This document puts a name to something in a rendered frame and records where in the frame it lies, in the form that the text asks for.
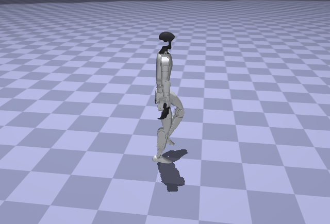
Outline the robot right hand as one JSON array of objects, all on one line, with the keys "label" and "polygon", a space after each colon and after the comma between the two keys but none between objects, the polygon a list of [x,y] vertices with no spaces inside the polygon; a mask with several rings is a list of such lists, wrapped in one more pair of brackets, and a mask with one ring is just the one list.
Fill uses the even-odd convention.
[{"label": "robot right hand", "polygon": [[163,104],[163,108],[164,108],[164,110],[162,112],[162,116],[160,118],[158,118],[158,119],[165,119],[167,117],[167,115],[169,114],[169,108],[170,107],[167,108],[167,104],[166,103]]}]

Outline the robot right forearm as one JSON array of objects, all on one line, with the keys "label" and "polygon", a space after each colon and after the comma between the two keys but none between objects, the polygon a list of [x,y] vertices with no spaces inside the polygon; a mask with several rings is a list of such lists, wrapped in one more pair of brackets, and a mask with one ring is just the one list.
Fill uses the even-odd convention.
[{"label": "robot right forearm", "polygon": [[171,103],[170,103],[170,86],[171,86],[171,83],[169,81],[166,81],[164,83],[164,86],[163,86],[163,104],[166,103],[167,104],[167,108],[171,106]]}]

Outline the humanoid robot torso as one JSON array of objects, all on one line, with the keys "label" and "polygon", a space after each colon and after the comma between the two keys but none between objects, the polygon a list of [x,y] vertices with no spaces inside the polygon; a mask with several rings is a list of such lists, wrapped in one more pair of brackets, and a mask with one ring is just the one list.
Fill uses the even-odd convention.
[{"label": "humanoid robot torso", "polygon": [[166,54],[159,54],[159,51],[157,53],[157,58],[156,58],[156,84],[158,84],[156,91],[155,91],[155,100],[158,102],[159,98],[163,97],[163,86],[161,84],[161,66],[160,66],[160,60],[161,57],[168,57],[168,59],[170,60],[170,66],[169,66],[169,76],[167,78],[167,80],[170,80],[170,75],[171,75],[171,70],[172,70],[172,66],[173,66],[173,62],[172,62],[172,57],[171,54],[167,54],[168,51],[165,51]]}]

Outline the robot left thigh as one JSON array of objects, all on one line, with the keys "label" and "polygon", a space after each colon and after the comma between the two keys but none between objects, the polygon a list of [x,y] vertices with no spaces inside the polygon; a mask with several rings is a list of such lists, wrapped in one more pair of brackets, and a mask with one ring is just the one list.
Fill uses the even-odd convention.
[{"label": "robot left thigh", "polygon": [[177,95],[174,92],[172,92],[171,90],[170,90],[170,103],[172,105],[176,106],[175,115],[177,117],[182,117],[185,113],[184,109],[183,109],[182,102],[177,97]]}]

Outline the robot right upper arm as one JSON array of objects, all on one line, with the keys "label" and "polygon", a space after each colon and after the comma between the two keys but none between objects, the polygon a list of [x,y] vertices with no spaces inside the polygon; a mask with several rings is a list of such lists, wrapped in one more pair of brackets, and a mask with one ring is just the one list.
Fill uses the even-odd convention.
[{"label": "robot right upper arm", "polygon": [[169,76],[170,60],[168,59],[168,57],[161,57],[160,66],[161,66],[161,84],[162,86],[164,86],[164,83],[168,81],[167,78]]}]

